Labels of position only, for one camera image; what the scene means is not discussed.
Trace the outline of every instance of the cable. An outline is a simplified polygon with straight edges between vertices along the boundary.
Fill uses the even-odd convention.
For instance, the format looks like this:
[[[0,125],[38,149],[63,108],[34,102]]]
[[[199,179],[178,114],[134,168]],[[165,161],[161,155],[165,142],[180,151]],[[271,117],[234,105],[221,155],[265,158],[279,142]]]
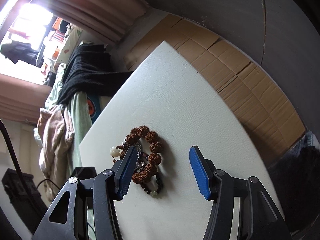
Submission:
[[[28,196],[28,198],[30,200],[31,205],[33,206],[33,208],[35,209],[37,214],[42,218],[43,217],[42,208],[36,202],[35,198],[31,194],[30,189],[28,188],[28,186],[26,184],[25,179],[23,178],[22,171],[20,169],[16,154],[14,153],[14,149],[13,149],[13,146],[12,146],[12,143],[11,143],[11,140],[10,140],[10,136],[9,136],[8,131],[5,128],[5,125],[4,125],[4,123],[2,122],[1,119],[0,119],[0,130],[1,130],[1,133],[3,135],[4,141],[5,141],[6,145],[7,145],[10,157],[11,157],[12,162],[13,162],[13,166],[14,166],[16,172],[17,172],[19,180],[20,180],[25,192],[27,193],[27,196]]]
[[[88,226],[91,227],[92,231],[94,232],[94,236],[95,236],[96,239],[97,239],[96,231],[94,231],[93,227],[89,224],[89,222],[87,222],[87,223],[88,223]]]
[[[55,185],[55,186],[57,187],[58,190],[61,190],[61,188],[59,188],[59,187],[57,186],[57,184],[55,184],[55,183],[54,183],[52,180],[50,180],[50,179],[43,179],[43,180],[41,180],[41,181],[39,182],[38,186],[37,186],[37,189],[38,189],[39,186],[40,186],[42,183],[44,183],[45,181],[50,181],[53,185]]]

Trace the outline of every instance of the jewelry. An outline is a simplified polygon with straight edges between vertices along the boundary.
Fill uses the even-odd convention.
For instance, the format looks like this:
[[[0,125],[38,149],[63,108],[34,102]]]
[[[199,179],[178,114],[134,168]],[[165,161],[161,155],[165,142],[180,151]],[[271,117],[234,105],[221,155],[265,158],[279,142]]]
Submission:
[[[139,141],[140,138],[144,138],[148,143],[150,143],[150,155],[142,151],[142,144]],[[125,142],[122,143],[122,145],[118,145],[117,147],[112,147],[110,149],[113,162],[116,162],[116,157],[123,159],[129,146],[135,146],[138,152],[137,163],[132,175],[132,181],[136,184],[140,184],[148,195],[157,195],[163,188],[163,183],[157,169],[157,166],[161,163],[161,156],[159,153],[163,151],[163,145],[160,142],[158,134],[155,131],[150,131],[149,127],[145,125],[142,125],[138,128],[133,128],[130,134],[125,137]],[[157,190],[151,191],[146,184],[151,181],[151,178],[154,175],[156,176],[158,187]]]

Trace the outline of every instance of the cardboard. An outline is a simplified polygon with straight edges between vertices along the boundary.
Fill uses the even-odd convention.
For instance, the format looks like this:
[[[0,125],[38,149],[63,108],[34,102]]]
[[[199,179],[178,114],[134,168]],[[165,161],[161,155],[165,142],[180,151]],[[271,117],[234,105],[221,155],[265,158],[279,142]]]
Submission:
[[[297,112],[278,86],[255,63],[215,33],[168,15],[124,57],[135,70],[167,41],[219,93],[241,122],[265,164],[286,152],[305,133]]]

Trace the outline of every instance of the white leather surface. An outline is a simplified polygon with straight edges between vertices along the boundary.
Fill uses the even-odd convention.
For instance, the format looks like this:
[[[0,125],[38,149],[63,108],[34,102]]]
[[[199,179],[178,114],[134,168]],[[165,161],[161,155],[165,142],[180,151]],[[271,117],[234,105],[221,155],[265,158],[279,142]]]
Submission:
[[[97,173],[111,168],[109,149],[140,125],[148,125],[166,142],[159,165],[164,189],[151,197],[131,182],[123,201],[115,202],[124,240],[203,238],[212,202],[200,194],[193,176],[188,158],[193,145],[233,177],[257,176],[280,208],[267,170],[236,117],[165,41],[126,81],[89,130],[80,144],[82,164],[95,166]],[[235,214],[239,214],[238,205]],[[237,221],[230,239],[236,239]]]

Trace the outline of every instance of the carved white bead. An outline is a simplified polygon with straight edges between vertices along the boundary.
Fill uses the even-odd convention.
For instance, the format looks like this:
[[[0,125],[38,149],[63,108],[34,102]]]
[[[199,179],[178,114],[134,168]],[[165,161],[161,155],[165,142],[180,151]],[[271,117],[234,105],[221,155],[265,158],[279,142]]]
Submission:
[[[111,155],[112,157],[114,157],[114,158],[119,157],[121,151],[122,151],[121,149],[117,149],[116,147],[113,146],[113,147],[110,149],[110,155]]]

